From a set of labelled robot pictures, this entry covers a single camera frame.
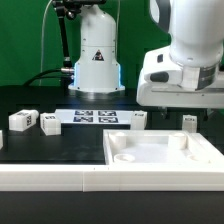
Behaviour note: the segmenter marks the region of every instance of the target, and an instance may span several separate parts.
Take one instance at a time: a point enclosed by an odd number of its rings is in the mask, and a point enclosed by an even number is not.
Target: white plastic tray
[[[108,165],[224,164],[223,155],[205,138],[185,131],[105,130],[104,152]]]

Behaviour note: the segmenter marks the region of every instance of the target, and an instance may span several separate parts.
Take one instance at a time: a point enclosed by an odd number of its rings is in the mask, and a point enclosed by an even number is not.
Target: black tabletop
[[[59,87],[0,87],[2,164],[105,164],[104,129],[127,125],[62,125],[61,136],[45,136],[37,124],[25,132],[8,130],[8,116],[22,109],[144,110],[146,129],[181,130],[182,116],[198,117],[198,132],[224,152],[224,116],[219,111],[141,107],[135,90],[112,100],[70,97]],[[218,224],[224,221],[223,192],[0,192],[0,223]]]

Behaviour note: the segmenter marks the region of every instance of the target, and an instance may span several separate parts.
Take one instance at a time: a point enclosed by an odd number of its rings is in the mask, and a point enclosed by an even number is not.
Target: white platform edge
[[[0,191],[223,191],[223,166],[0,165]]]

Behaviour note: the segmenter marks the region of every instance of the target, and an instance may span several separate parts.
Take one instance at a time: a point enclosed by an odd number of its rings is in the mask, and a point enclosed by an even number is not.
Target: white block
[[[36,124],[39,113],[36,110],[21,110],[9,116],[9,130],[25,131]]]
[[[182,130],[189,133],[197,133],[197,117],[191,115],[183,115]]]
[[[133,111],[131,116],[131,130],[144,130],[147,123],[147,112]]]
[[[43,113],[40,115],[40,126],[45,135],[60,135],[61,121],[54,113]]]
[[[2,131],[0,131],[0,149],[3,147],[3,136]]]

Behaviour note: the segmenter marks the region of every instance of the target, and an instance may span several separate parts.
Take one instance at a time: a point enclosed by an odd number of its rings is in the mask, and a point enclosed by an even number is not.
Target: black and white pattern
[[[25,117],[26,115],[28,115],[28,113],[19,112],[17,115]]]
[[[45,117],[45,119],[54,120],[56,118],[55,118],[55,116],[47,116],[47,117]]]
[[[99,116],[106,116],[106,117],[115,117],[115,116],[117,116],[117,113],[116,113],[116,111],[98,111],[98,115]]]
[[[114,124],[118,123],[118,119],[116,117],[99,117],[99,122],[104,124]]]
[[[73,122],[92,123],[93,122],[93,117],[74,117]]]
[[[26,118],[26,125],[29,126],[29,125],[31,125],[31,123],[32,123],[31,116],[28,116]]]
[[[75,115],[93,116],[93,111],[92,110],[76,110]]]

